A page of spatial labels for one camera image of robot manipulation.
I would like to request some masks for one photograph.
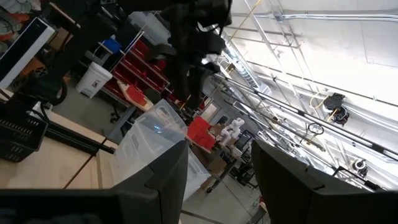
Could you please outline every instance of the black plastic crate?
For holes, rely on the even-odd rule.
[[[0,158],[20,162],[37,152],[47,130],[47,123],[29,114],[10,115],[0,109]]]

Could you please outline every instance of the wooden desk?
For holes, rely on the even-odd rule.
[[[12,96],[10,91],[3,91]],[[94,133],[63,116],[51,111],[47,113],[47,116],[54,123],[72,129],[92,140],[98,142],[104,140],[104,136]],[[118,147],[111,141],[106,141],[105,145],[114,148]],[[0,159],[0,188],[64,188],[89,157],[89,154],[78,149],[53,139],[44,138],[39,151],[32,153],[20,163]],[[98,188],[95,159],[92,159],[87,164],[81,174],[70,184],[69,188]]]

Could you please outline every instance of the metal pipe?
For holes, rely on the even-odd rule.
[[[256,62],[250,62],[250,61],[246,61],[246,62],[250,63],[250,64],[253,64],[253,65],[260,66],[260,67],[268,68],[269,70],[271,70],[273,72],[282,73],[282,71],[280,71],[278,69],[270,68],[270,67],[267,67],[265,65],[260,65],[260,64],[258,64]],[[337,91],[340,91],[340,92],[342,92],[344,94],[351,94],[351,95],[355,95],[355,96],[360,96],[360,97],[363,97],[363,98],[366,98],[366,99],[369,99],[369,100],[373,100],[373,101],[376,101],[376,102],[384,103],[384,104],[387,104],[389,106],[393,106],[393,107],[398,108],[398,105],[395,105],[393,103],[389,103],[389,102],[386,102],[386,101],[378,100],[378,99],[375,99],[373,97],[365,96],[365,95],[362,95],[362,94],[359,94],[359,93],[355,93],[355,92],[352,92],[352,91],[343,90],[343,89],[335,87],[335,86],[331,86],[331,85],[327,85],[327,84],[320,83],[320,82],[317,82],[317,81],[313,81],[313,80],[310,80],[308,78],[303,78],[303,77],[300,77],[298,75],[294,75],[294,74],[291,74],[291,73],[286,73],[286,74],[288,76],[290,76],[290,77],[298,78],[298,79],[301,79],[301,80],[304,80],[304,81],[311,82],[311,83],[314,83],[316,85],[322,86],[323,88],[328,88],[328,89],[331,89],[331,90],[337,90]]]
[[[328,11],[328,13],[307,11],[286,11],[283,15],[273,15],[272,12],[266,13],[254,13],[257,18],[276,19],[277,21],[283,21],[285,19],[322,19],[322,20],[343,20],[343,21],[389,21],[398,22],[398,15],[390,14],[392,11],[347,11],[347,12],[334,12]],[[246,13],[232,13],[232,16],[245,17]]]
[[[344,146],[343,146],[343,143],[341,142],[340,139],[335,139],[335,140],[336,140],[336,144],[337,144],[337,146],[338,146],[338,149],[339,149],[340,152],[341,152],[341,155],[343,155],[344,163],[346,164],[347,169],[351,169],[351,168],[349,167],[349,160],[348,160],[348,157],[347,157],[347,154],[346,154],[346,150],[345,150],[345,148],[344,148]]]
[[[230,78],[223,77],[219,74],[215,74],[215,77],[225,79],[228,83],[231,83],[233,85],[241,87],[243,90],[246,90],[253,94],[256,94],[257,96],[261,97],[262,99],[270,102],[272,106],[275,106],[276,108],[279,108],[281,111],[291,114],[292,116],[295,116],[298,119],[301,119],[308,123],[318,123],[319,125],[321,125],[325,128],[325,131],[328,131],[331,135],[336,136],[336,137],[346,141],[348,144],[353,145],[354,147],[370,149],[370,150],[373,150],[373,151],[376,151],[376,152],[382,154],[384,157],[389,157],[395,161],[398,161],[398,153],[396,153],[390,149],[380,146],[380,145],[378,145],[372,141],[369,141],[365,138],[362,138],[361,136],[355,135],[345,129],[342,129],[342,128],[334,126],[330,123],[327,123],[321,119],[315,118],[315,117],[309,115],[308,113],[300,111],[297,108],[289,106],[279,100],[273,99],[272,97],[269,97],[269,96],[262,94],[256,90],[253,90],[252,88],[242,85]]]
[[[225,95],[228,95],[228,93],[225,92],[224,90],[222,90],[221,92],[224,93]],[[288,126],[282,124],[281,122],[272,119],[272,118],[271,118],[270,116],[268,116],[268,115],[265,115],[265,114],[262,114],[262,113],[256,111],[254,108],[250,107],[249,105],[247,105],[247,104],[245,104],[245,103],[243,103],[243,102],[240,102],[240,100],[237,99],[237,98],[235,98],[234,96],[230,96],[230,95],[228,95],[228,96],[231,97],[232,99],[236,100],[237,102],[241,103],[242,105],[247,106],[248,108],[250,108],[250,110],[253,110],[253,111],[259,113],[259,114],[260,114],[262,117],[264,117],[265,119],[268,119],[269,121],[271,121],[271,122],[273,122],[273,123],[275,123],[275,124],[278,124],[278,125],[281,126],[282,128],[284,128],[284,129],[288,130],[289,132],[295,134],[296,136],[298,136],[298,137],[300,137],[300,138],[302,138],[302,139],[304,139],[304,140],[306,140],[306,141],[308,141],[308,142],[311,142],[311,140],[310,140],[309,138],[307,138],[307,137],[304,136],[304,135],[301,135],[300,133],[298,133],[298,132],[296,132],[295,130],[291,129],[290,127],[288,127]],[[224,100],[224,101],[225,101],[227,104],[229,104],[229,105],[233,106],[234,108],[236,108],[236,109],[240,110],[241,112],[243,112],[242,109],[238,108],[237,106],[233,105],[232,103],[230,103],[230,102],[228,102],[228,101],[226,101],[226,100]],[[313,144],[314,146],[318,147],[319,149],[323,149],[323,147],[322,147],[321,145],[319,145],[318,143],[311,142],[311,144]]]
[[[372,122],[372,123],[374,123],[374,124],[380,125],[380,126],[382,126],[383,128],[387,128],[387,129],[390,129],[391,131],[395,131],[395,132],[398,133],[398,127],[397,127],[397,126],[394,126],[394,125],[392,125],[392,124],[389,124],[389,123],[387,123],[387,122],[385,122],[385,121],[378,120],[378,119],[376,119],[376,118],[372,118],[371,116],[366,115],[366,114],[364,114],[364,113],[362,113],[362,112],[360,112],[360,111],[358,111],[358,110],[352,109],[352,108],[350,108],[349,106],[344,105],[344,107],[345,107],[346,109],[350,110],[351,112],[357,114],[358,116],[360,116],[360,117],[362,117],[362,118],[364,118],[364,119],[366,119],[366,120],[368,120],[368,121],[370,121],[370,122]]]
[[[260,77],[260,78],[266,78],[266,79],[273,80],[273,81],[275,81],[276,83],[277,83],[277,82],[282,82],[282,83],[283,83],[283,84],[281,84],[282,86],[284,86],[284,87],[286,87],[286,88],[289,88],[288,86],[286,86],[287,82],[285,82],[285,81],[283,81],[283,80],[280,80],[280,79],[277,79],[277,78],[276,78],[276,79],[273,79],[273,78],[268,77],[268,76],[265,76],[265,75],[259,75],[259,77]],[[299,92],[300,94],[307,95],[307,96],[311,96],[311,97],[318,98],[318,99],[321,99],[321,100],[325,99],[324,96],[311,95],[310,93],[304,92],[304,91],[302,91],[302,90],[297,90],[297,92]],[[386,122],[386,121],[383,121],[383,120],[374,118],[374,117],[372,117],[372,116],[370,116],[370,115],[368,115],[368,114],[366,114],[366,113],[360,112],[359,110],[356,110],[356,109],[354,109],[354,108],[348,106],[347,103],[344,103],[343,106],[344,106],[346,109],[350,110],[351,112],[356,113],[358,116],[362,117],[363,119],[366,119],[366,120],[368,120],[368,121],[370,121],[370,122],[372,122],[372,123],[374,123],[374,124],[377,124],[377,125],[382,126],[383,128],[387,128],[387,129],[390,129],[391,131],[395,131],[395,132],[398,133],[398,126],[396,126],[396,125],[390,124],[390,123],[388,123],[388,122]]]
[[[227,36],[230,39],[234,38],[234,39],[238,39],[238,40],[246,40],[246,41],[251,41],[251,42],[257,42],[257,43],[262,43],[264,44],[264,41],[261,40],[253,40],[253,39],[248,39],[248,38],[244,38],[244,37],[231,37],[231,36]],[[275,46],[279,46],[279,47],[290,47],[293,49],[298,49],[300,46],[292,46],[292,45],[285,45],[285,44],[276,44],[276,43],[269,43],[271,45],[275,45]]]
[[[279,57],[275,54],[274,49],[272,48],[271,43],[269,42],[266,33],[265,33],[264,30],[262,29],[262,27],[261,27],[259,21],[257,20],[257,18],[254,16],[253,10],[250,8],[249,3],[247,2],[247,0],[244,0],[244,3],[246,4],[246,6],[248,7],[248,9],[250,10],[249,16],[250,16],[251,20],[253,21],[254,26],[255,26],[256,29],[259,31],[259,33],[260,33],[260,35],[261,35],[261,37],[262,37],[262,40],[263,40],[264,43],[267,45],[267,47],[268,47],[268,49],[269,49],[269,52],[270,52],[270,53],[275,57],[275,59],[277,60],[277,62],[278,62],[278,64],[279,64],[280,68],[282,69],[282,74],[286,75],[286,72],[284,71],[284,66],[283,66],[282,63],[280,62]],[[294,92],[294,95],[295,95],[295,97],[299,100],[300,105],[302,106],[302,109],[303,109],[305,112],[308,113],[306,107],[303,106],[303,102],[302,102],[302,100],[301,100],[301,98],[300,98],[300,95],[295,91],[295,88],[293,87],[293,84],[291,84],[291,82],[289,82],[289,81],[288,81],[288,83],[289,83],[289,85],[292,87],[292,90],[293,90],[293,92]]]
[[[242,28],[242,27],[231,27],[231,26],[228,26],[228,27],[225,27],[225,28],[243,30],[243,31],[249,31],[249,32],[258,32],[256,29],[249,29],[249,28]],[[274,31],[269,31],[269,30],[264,30],[264,32],[266,34],[274,34],[274,35],[286,35],[286,36],[295,35],[295,34],[285,34],[285,33],[282,33],[282,32],[274,32]]]

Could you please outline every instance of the white bin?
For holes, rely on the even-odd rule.
[[[95,62],[88,67],[87,72],[76,86],[76,90],[90,98],[112,78],[112,74]]]

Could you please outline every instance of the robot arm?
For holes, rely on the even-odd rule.
[[[237,138],[241,133],[240,127],[244,125],[244,120],[236,118],[227,127],[221,130],[220,136],[223,136],[221,143],[226,144],[231,138]]]

